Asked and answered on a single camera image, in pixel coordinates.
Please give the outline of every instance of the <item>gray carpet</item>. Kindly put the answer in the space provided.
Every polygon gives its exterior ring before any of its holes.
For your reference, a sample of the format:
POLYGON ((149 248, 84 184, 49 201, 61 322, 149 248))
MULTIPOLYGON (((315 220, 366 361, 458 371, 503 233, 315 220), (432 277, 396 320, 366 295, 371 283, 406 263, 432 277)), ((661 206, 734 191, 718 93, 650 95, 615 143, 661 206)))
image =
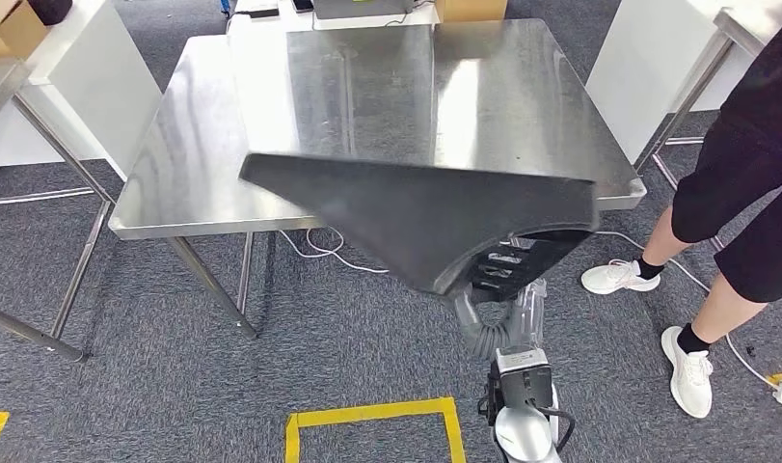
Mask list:
MULTIPOLYGON (((510 3, 512 17, 545 18, 583 76, 617 6, 510 3)), ((223 31, 211 0, 117 5, 162 85, 186 37, 223 31)), ((710 118, 698 115, 686 129, 710 118)), ((665 156, 682 175, 696 150, 665 156)), ((120 189, 105 164, 87 165, 120 189)), ((606 214, 605 230, 638 240, 651 231, 671 193, 655 170, 643 175, 649 196, 634 211, 606 214)), ((79 183, 63 165, 0 170, 0 196, 70 185, 79 183)), ((2 310, 49 327, 96 209, 94 197, 0 207, 2 310)), ((233 296, 243 236, 190 241, 233 296)), ((670 396, 658 336, 699 307, 694 284, 667 269, 650 293, 594 296, 580 287, 586 268, 635 254, 617 238, 596 236, 547 275, 547 350, 563 408, 579 420, 565 461, 782 461, 782 409, 724 344, 712 354, 715 406, 707 419, 689 418, 670 396)), ((711 255, 700 245, 683 262, 708 281, 711 255)), ((254 256, 248 305, 261 336, 247 340, 165 243, 105 233, 65 333, 93 353, 87 364, 0 331, 0 410, 12 413, 0 462, 277 462, 289 413, 445 395, 456 400, 468 461, 498 461, 475 414, 487 366, 470 359, 441 301, 393 276, 300 259, 273 233, 256 235, 254 256)), ((485 316, 497 313, 491 307, 485 316)), ((755 368, 782 371, 782 301, 734 339, 743 352, 751 347, 743 355, 755 368)), ((301 461, 448 461, 437 416, 308 428, 300 438, 301 461)))

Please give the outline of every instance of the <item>stainless steel table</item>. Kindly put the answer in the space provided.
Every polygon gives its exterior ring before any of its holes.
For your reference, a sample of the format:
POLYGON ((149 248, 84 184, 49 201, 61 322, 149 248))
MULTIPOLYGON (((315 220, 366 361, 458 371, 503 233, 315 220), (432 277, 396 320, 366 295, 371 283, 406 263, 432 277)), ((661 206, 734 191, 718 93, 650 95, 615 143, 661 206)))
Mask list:
POLYGON ((250 150, 592 179, 600 209, 646 193, 543 21, 231 40, 187 42, 109 227, 168 239, 250 335, 251 233, 320 225, 237 179, 250 150), (184 239, 231 232, 249 238, 237 304, 184 239))
POLYGON ((70 346, 61 341, 65 325, 72 306, 75 302, 75 296, 78 288, 87 271, 90 257, 93 254, 95 242, 100 235, 101 227, 106 219, 110 207, 115 203, 104 188, 98 184, 92 175, 81 165, 81 163, 70 153, 63 140, 60 140, 51 130, 47 121, 39 116, 30 105, 24 101, 18 94, 19 89, 24 84, 29 75, 29 71, 16 59, 0 59, 0 111, 9 101, 12 101, 27 121, 37 130, 37 132, 50 144, 50 146, 59 153, 67 164, 78 174, 87 184, 87 187, 71 188, 68 190, 51 191, 43 193, 33 193, 9 198, 0 198, 2 204, 28 203, 33 201, 44 201, 57 198, 68 198, 72 196, 88 195, 95 193, 101 199, 101 207, 95 216, 87 242, 81 252, 81 256, 75 265, 67 292, 62 300, 61 307, 56 315, 55 321, 48 334, 38 330, 23 321, 0 311, 0 327, 12 331, 23 338, 31 340, 38 345, 46 347, 49 350, 57 351, 59 354, 80 362, 86 359, 86 354, 81 349, 70 346))

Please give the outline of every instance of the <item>metal table leg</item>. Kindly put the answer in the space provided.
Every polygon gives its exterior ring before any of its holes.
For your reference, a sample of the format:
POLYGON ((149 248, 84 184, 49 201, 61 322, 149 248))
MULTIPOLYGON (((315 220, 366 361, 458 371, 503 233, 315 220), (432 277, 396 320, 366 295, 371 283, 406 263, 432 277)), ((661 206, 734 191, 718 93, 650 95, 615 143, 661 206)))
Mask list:
MULTIPOLYGON (((661 152, 663 145, 665 145, 666 142, 668 142, 669 139, 672 138, 672 135, 674 135, 675 130, 677 130, 680 124, 683 123, 683 119, 686 118, 688 111, 690 111, 691 107, 694 106, 694 103, 697 101, 697 98, 699 98, 700 95, 703 94, 703 91, 706 90, 706 87, 708 87, 709 82, 712 81, 712 79, 715 77, 715 74, 717 74, 717 71, 725 62, 725 59, 728 56, 728 53, 731 51, 733 45, 734 45, 734 41, 726 38, 725 42, 720 47, 719 52, 717 52, 715 58, 709 63, 709 66, 706 68, 706 70, 703 71, 703 74, 700 75, 700 78, 697 79, 697 83, 694 84, 694 88, 691 89, 691 92, 688 93, 686 98, 677 108, 677 111, 674 113, 672 119, 663 129, 663 132, 661 132, 658 138, 655 139, 655 143, 653 143, 652 147, 649 148, 649 151, 647 151, 645 155, 641 155, 638 161, 635 163, 635 168, 638 171, 640 170, 641 167, 643 167, 643 164, 646 163, 646 161, 649 159, 650 156, 653 158, 654 156, 657 156, 658 153, 661 152)), ((695 143, 693 137, 689 137, 689 138, 692 143, 695 143)))
POLYGON ((87 265, 90 263, 90 257, 93 255, 95 243, 98 240, 98 236, 101 234, 101 227, 104 225, 104 219, 107 217, 110 205, 112 204, 108 201, 101 202, 101 208, 95 216, 93 227, 90 229, 90 235, 87 236, 84 250, 81 252, 81 257, 78 258, 78 263, 75 264, 75 270, 72 272, 72 280, 69 282, 67 292, 64 295, 64 300, 61 303, 61 308, 59 309, 56 320, 53 322, 53 327, 50 330, 50 336, 53 338, 60 339, 64 332, 64 325, 67 324, 69 311, 72 309, 72 304, 75 302, 75 296, 78 294, 78 287, 84 279, 84 273, 87 271, 87 265))
POLYGON ((177 256, 183 260, 187 267, 189 267, 189 270, 191 270, 192 273, 201 280, 203 285, 206 286, 206 289, 208 289, 217 303, 220 304, 220 307, 237 322, 237 326, 240 327, 243 334, 250 338, 256 338, 257 333, 255 332, 255 329, 252 328, 249 320, 246 319, 246 316, 243 315, 243 313, 240 313, 240 311, 237 310, 234 301, 231 300, 231 297, 229 297, 223 287, 220 286, 220 283, 214 278, 214 275, 209 272, 201 258, 195 253, 195 250, 192 249, 192 246, 189 245, 186 239, 183 237, 174 237, 166 238, 166 240, 175 249, 177 256))
POLYGON ((86 360, 85 353, 76 349, 69 344, 62 342, 61 335, 64 332, 64 327, 67 324, 69 318, 69 312, 75 302, 75 296, 78 293, 78 288, 81 285, 81 281, 84 279, 84 274, 87 271, 87 266, 90 263, 90 257, 93 254, 95 243, 100 235, 101 227, 106 219, 107 213, 109 213, 110 206, 115 204, 115 201, 110 197, 109 193, 95 180, 87 169, 78 161, 69 151, 69 149, 60 141, 49 128, 49 125, 38 114, 36 114, 30 105, 21 98, 20 95, 13 97, 13 103, 15 107, 21 112, 21 114, 27 119, 28 122, 39 132, 39 134, 50 144, 50 146, 58 152, 58 154, 65 160, 65 162, 78 174, 82 180, 88 185, 87 188, 73 188, 62 191, 53 191, 47 193, 36 193, 30 195, 22 195, 12 198, 0 199, 1 204, 17 204, 17 203, 29 203, 33 201, 44 201, 56 198, 68 198, 73 196, 87 195, 96 193, 101 199, 101 207, 98 210, 93 226, 90 229, 90 234, 87 238, 87 242, 84 245, 84 249, 81 252, 81 256, 78 259, 78 263, 75 265, 72 280, 67 287, 67 293, 64 296, 61 308, 56 315, 55 322, 53 323, 50 334, 33 328, 32 326, 18 320, 17 318, 3 313, 0 311, 0 327, 9 330, 17 335, 35 342, 38 345, 44 346, 49 350, 58 352, 59 354, 71 359, 73 362, 81 362, 86 360))
POLYGON ((246 296, 249 294, 249 270, 252 266, 252 246, 255 244, 255 234, 246 233, 246 244, 243 248, 243 263, 240 266, 240 285, 237 287, 237 309, 246 314, 246 296))
POLYGON ((87 183, 87 186, 95 191, 95 193, 101 198, 102 201, 108 201, 111 204, 115 204, 115 200, 110 197, 109 193, 107 193, 107 190, 105 190, 104 187, 102 187, 101 184, 95 180, 92 174, 90 174, 90 172, 84 168, 84 166, 81 164, 81 161, 76 159, 75 156, 70 153, 70 150, 68 150, 67 147, 64 146, 64 144, 58 138, 56 138, 55 135, 53 135, 53 132, 50 130, 47 123, 39 115, 37 115, 32 110, 32 108, 30 108, 30 105, 27 104, 21 95, 16 94, 13 98, 13 103, 15 104, 15 107, 18 108, 18 111, 21 112, 27 121, 30 122, 30 125, 32 125, 39 132, 39 134, 41 134, 44 140, 46 140, 47 143, 49 143, 50 146, 59 153, 62 159, 67 162, 69 167, 71 167, 72 170, 75 171, 75 173, 78 174, 82 180, 84 180, 84 183, 87 183))
POLYGON ((3 312, 0 312, 0 327, 16 333, 23 338, 27 338, 49 350, 54 350, 73 362, 82 362, 87 359, 83 351, 72 347, 66 342, 57 340, 50 335, 46 335, 27 323, 3 312))

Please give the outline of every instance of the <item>gray flexible hose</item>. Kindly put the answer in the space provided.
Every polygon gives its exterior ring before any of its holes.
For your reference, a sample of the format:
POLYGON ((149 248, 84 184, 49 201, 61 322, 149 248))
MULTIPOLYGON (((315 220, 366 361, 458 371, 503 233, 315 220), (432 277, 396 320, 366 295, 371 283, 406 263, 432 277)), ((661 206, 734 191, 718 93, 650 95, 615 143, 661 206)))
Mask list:
POLYGON ((496 349, 500 347, 521 343, 541 347, 546 281, 538 279, 522 289, 510 306, 509 313, 495 325, 481 321, 471 294, 472 286, 468 285, 453 299, 453 307, 462 335, 474 356, 493 361, 496 349))

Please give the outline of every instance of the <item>white table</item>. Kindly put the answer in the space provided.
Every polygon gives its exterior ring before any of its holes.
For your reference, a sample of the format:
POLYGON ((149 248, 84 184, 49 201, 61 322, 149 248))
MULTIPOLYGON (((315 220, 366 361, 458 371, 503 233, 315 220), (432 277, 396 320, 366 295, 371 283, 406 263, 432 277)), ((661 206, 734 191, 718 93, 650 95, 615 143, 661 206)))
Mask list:
POLYGON ((27 63, 0 60, 0 166, 66 162, 86 187, 0 198, 0 205, 96 194, 101 199, 52 327, 0 311, 0 327, 76 362, 61 340, 107 213, 115 201, 81 164, 106 159, 126 179, 160 91, 111 0, 76 0, 27 63))
POLYGON ((586 90, 636 167, 685 113, 718 109, 756 56, 715 24, 723 8, 763 40, 782 25, 782 0, 624 0, 618 8, 586 90), (675 123, 644 151, 669 113, 675 123))
MULTIPOLYGON (((25 65, 25 103, 78 160, 105 159, 126 180, 161 93, 112 0, 75 0, 25 65)), ((61 161, 13 104, 1 109, 0 166, 61 161)))

